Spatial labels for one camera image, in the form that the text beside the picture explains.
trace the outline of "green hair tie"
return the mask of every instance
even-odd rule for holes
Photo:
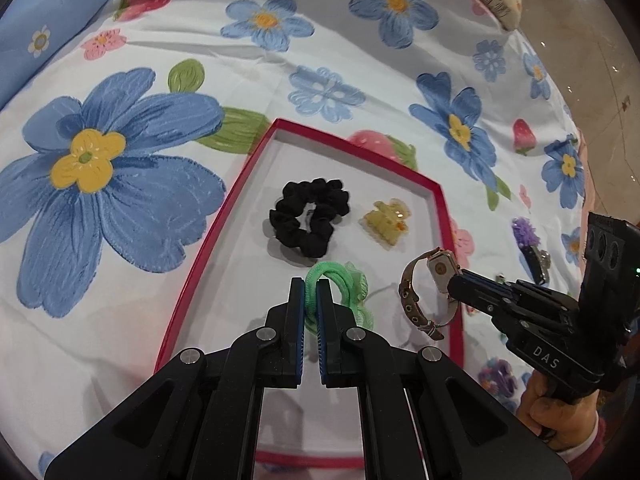
[[[305,278],[305,326],[314,334],[318,333],[316,325],[316,283],[323,276],[334,282],[342,295],[341,304],[348,307],[356,319],[358,326],[373,329],[373,316],[364,307],[364,300],[369,293],[369,285],[364,273],[356,269],[351,262],[342,266],[337,262],[316,263]]]

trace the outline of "wristwatch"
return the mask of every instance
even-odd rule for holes
[[[428,319],[418,305],[420,297],[414,290],[413,282],[415,264],[420,260],[427,260],[427,266],[429,267],[429,271],[433,276],[433,281],[436,283],[439,293],[447,296],[447,314],[445,316],[445,320],[440,323],[436,323],[434,320]],[[443,326],[447,326],[451,322],[453,317],[456,315],[458,307],[460,306],[460,302],[452,298],[447,291],[449,280],[454,275],[460,273],[460,266],[458,265],[453,252],[441,249],[440,247],[418,256],[404,268],[404,272],[402,273],[400,285],[398,286],[398,294],[400,295],[402,310],[409,318],[409,321],[411,321],[418,330],[424,332],[434,341],[441,341],[444,339],[442,332],[438,329]]]

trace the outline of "yellow hair clip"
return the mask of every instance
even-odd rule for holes
[[[409,231],[405,220],[411,216],[411,211],[402,200],[397,198],[392,198],[388,204],[378,200],[373,205],[378,210],[369,211],[362,218],[366,227],[386,243],[394,246],[401,235]]]

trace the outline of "pillow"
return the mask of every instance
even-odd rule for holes
[[[108,0],[13,0],[0,18],[0,109]]]

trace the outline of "floral bedsheet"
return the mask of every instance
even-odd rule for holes
[[[577,129],[479,1],[113,0],[0,113],[0,428],[34,473],[152,373],[279,117],[439,182],[462,266],[527,279],[524,233],[577,295]],[[486,317],[464,323],[466,370],[513,411],[530,370]]]

